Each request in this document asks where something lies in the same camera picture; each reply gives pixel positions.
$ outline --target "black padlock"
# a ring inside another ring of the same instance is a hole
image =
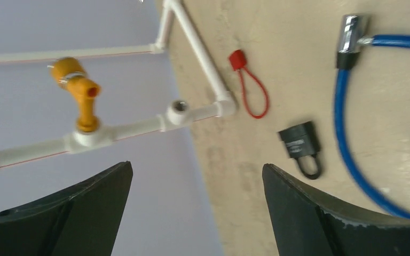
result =
[[[280,139],[284,142],[287,148],[288,155],[293,158],[299,170],[307,178],[314,180],[320,177],[322,173],[321,163],[318,159],[318,152],[320,152],[320,142],[318,141],[317,134],[315,133],[315,126],[312,121],[295,125],[278,132]],[[304,170],[304,166],[301,163],[300,158],[305,156],[311,156],[315,160],[317,170],[314,173],[309,173]]]

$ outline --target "blue cable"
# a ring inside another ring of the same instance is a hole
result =
[[[410,49],[410,36],[404,35],[377,35],[373,37],[373,46],[390,46],[390,47],[403,47]],[[410,212],[397,206],[393,202],[385,198],[375,187],[373,187],[364,175],[361,173],[353,157],[351,156],[348,142],[346,141],[345,134],[345,98],[348,88],[348,80],[350,78],[350,71],[339,69],[337,72],[337,82],[335,88],[335,100],[334,100],[334,125],[335,133],[338,142],[338,148],[343,158],[346,167],[348,168],[354,181],[359,187],[370,197],[376,204],[388,213],[410,219]]]
[[[376,35],[372,46],[400,47],[410,49],[410,36],[405,35]]]

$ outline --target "white pvc pipe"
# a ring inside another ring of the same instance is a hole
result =
[[[80,146],[85,148],[77,148],[75,141],[66,140],[72,138],[67,136],[62,139],[45,141],[29,146],[6,149],[0,151],[0,168],[34,161],[44,157],[50,157],[67,153],[69,149],[73,149],[72,145],[76,147],[70,153],[78,153],[81,151],[93,150],[99,147],[109,146],[112,141],[118,141],[129,137],[142,135],[155,131],[167,131],[188,126],[192,121],[199,121],[206,118],[221,116],[226,112],[233,112],[235,102],[224,86],[218,72],[208,56],[208,52],[203,46],[198,34],[196,33],[192,23],[187,16],[183,6],[179,0],[165,0],[163,15],[161,18],[161,27],[156,44],[130,47],[113,47],[100,49],[84,49],[84,50],[67,50],[67,51],[50,51],[50,52],[29,52],[29,53],[11,53],[0,54],[0,63],[2,62],[22,62],[22,61],[40,61],[40,60],[54,60],[59,57],[71,56],[77,58],[85,57],[101,57],[111,55],[123,55],[132,53],[156,53],[161,48],[159,44],[165,44],[170,33],[170,23],[173,19],[173,14],[177,16],[193,50],[197,56],[199,63],[210,82],[212,89],[216,95],[216,102],[212,105],[204,106],[198,109],[191,110],[188,115],[192,119],[184,119],[183,123],[175,124],[172,122],[167,114],[159,115],[157,117],[147,119],[141,122],[108,127],[108,130],[103,130],[109,137],[109,141],[105,144],[99,143],[92,146]]]
[[[208,52],[203,46],[202,41],[200,40],[199,35],[194,29],[188,14],[186,13],[185,9],[183,8],[182,4],[179,0],[166,0],[168,6],[172,8],[175,12],[175,16],[177,17],[180,25],[183,28],[183,31],[188,38],[191,47],[199,60],[200,65],[202,66],[203,72],[207,76],[211,87],[217,97],[217,100],[225,99],[227,100],[227,89],[221,80],[210,56],[208,56]]]
[[[152,45],[149,44],[140,46],[108,47],[64,51],[3,53],[0,54],[0,63],[48,61],[56,60],[65,56],[75,58],[93,58],[151,52],[153,52],[153,48]]]
[[[64,139],[48,140],[32,145],[0,151],[0,168],[66,153]]]
[[[210,117],[215,117],[217,115],[218,107],[215,104],[192,110],[192,116],[194,118],[194,121],[200,121]]]
[[[160,49],[164,49],[170,34],[170,27],[172,25],[172,21],[174,19],[174,12],[169,6],[165,5],[165,1],[163,3],[164,8],[161,14],[161,23],[160,29],[158,32],[158,37],[156,38],[156,46]]]
[[[218,108],[215,104],[191,110],[191,115],[194,121],[200,121],[206,118],[215,117],[218,115]],[[112,126],[110,129],[114,133],[114,141],[127,139],[130,137],[162,131],[162,124],[159,117],[150,118],[140,122]]]
[[[159,118],[154,117],[137,123],[113,126],[114,141],[161,130]]]

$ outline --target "blue cable lock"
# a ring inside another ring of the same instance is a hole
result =
[[[351,156],[345,133],[345,100],[350,70],[355,66],[361,46],[387,46],[410,49],[410,36],[407,35],[376,35],[373,38],[364,37],[368,16],[360,14],[345,15],[342,20],[340,40],[337,49],[337,80],[334,99],[334,125],[338,148],[346,168],[354,181],[376,204],[388,213],[410,219],[410,211],[403,209],[388,200],[373,185],[371,185],[359,170]]]

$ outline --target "pipe socket opening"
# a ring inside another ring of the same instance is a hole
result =
[[[183,125],[191,120],[191,111],[188,103],[184,100],[176,100],[167,108],[167,118],[175,125]]]
[[[172,106],[175,111],[180,112],[180,113],[187,111],[189,108],[188,104],[183,100],[174,101],[172,103]]]
[[[90,98],[95,98],[98,95],[98,88],[92,87],[87,90],[87,96]]]

